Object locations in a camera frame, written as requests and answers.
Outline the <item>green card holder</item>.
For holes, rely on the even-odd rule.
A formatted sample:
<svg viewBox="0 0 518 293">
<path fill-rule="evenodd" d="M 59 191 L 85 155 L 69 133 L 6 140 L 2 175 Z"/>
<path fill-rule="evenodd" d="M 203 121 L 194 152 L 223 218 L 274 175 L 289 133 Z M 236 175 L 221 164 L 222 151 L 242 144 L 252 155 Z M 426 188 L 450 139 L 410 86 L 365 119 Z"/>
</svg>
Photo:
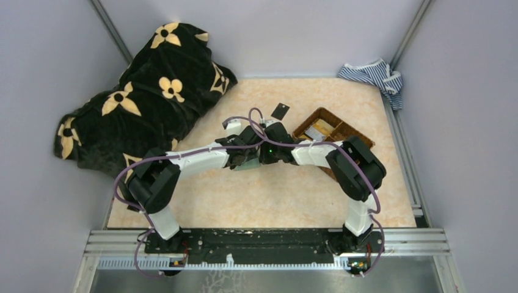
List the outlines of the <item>green card holder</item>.
<svg viewBox="0 0 518 293">
<path fill-rule="evenodd" d="M 261 166 L 260 160 L 258 157 L 253 157 L 250 159 L 247 159 L 242 164 L 237 165 L 233 170 L 234 171 L 243 171 L 243 170 L 250 170 L 253 168 L 259 168 Z"/>
</svg>

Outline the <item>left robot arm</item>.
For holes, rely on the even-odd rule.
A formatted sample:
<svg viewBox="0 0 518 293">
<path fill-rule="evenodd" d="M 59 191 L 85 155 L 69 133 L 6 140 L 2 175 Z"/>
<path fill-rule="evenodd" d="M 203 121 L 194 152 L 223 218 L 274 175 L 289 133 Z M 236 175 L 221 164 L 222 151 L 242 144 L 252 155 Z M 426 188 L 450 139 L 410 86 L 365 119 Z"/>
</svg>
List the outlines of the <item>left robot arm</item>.
<svg viewBox="0 0 518 293">
<path fill-rule="evenodd" d="M 147 159 L 158 156 L 161 159 L 135 167 L 126 186 L 148 215 L 162 248 L 174 253 L 183 245 L 180 225 L 169 207 L 179 180 L 206 170 L 234 169 L 256 154 L 260 142 L 248 126 L 238 135 L 217 139 L 204 147 L 164 154 L 152 149 L 146 154 Z"/>
</svg>

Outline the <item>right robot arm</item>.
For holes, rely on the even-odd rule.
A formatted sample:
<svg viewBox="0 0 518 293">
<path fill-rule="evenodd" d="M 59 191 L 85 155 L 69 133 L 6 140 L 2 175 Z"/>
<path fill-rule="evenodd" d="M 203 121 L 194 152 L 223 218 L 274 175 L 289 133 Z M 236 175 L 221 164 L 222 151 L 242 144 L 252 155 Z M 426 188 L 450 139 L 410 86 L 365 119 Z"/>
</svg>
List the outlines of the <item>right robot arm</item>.
<svg viewBox="0 0 518 293">
<path fill-rule="evenodd" d="M 279 160 L 293 165 L 314 165 L 331 169 L 343 192 L 349 197 L 344 226 L 344 243 L 351 251 L 361 251 L 368 243 L 373 215 L 380 213 L 377 195 L 387 171 L 369 147 L 357 136 L 337 142 L 302 140 L 296 143 L 279 121 L 260 124 L 264 131 L 262 155 L 272 164 Z"/>
</svg>

